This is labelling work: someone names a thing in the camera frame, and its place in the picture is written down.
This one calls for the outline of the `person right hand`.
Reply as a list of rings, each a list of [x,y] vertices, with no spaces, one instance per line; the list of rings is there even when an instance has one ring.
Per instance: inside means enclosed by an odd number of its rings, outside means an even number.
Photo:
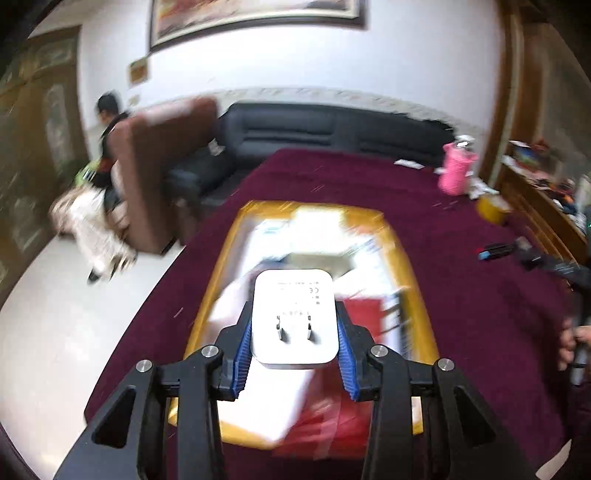
[[[562,331],[559,337],[559,360],[558,368],[564,371],[575,358],[575,348],[579,344],[590,345],[591,327],[574,327],[572,320],[567,318],[562,324]]]

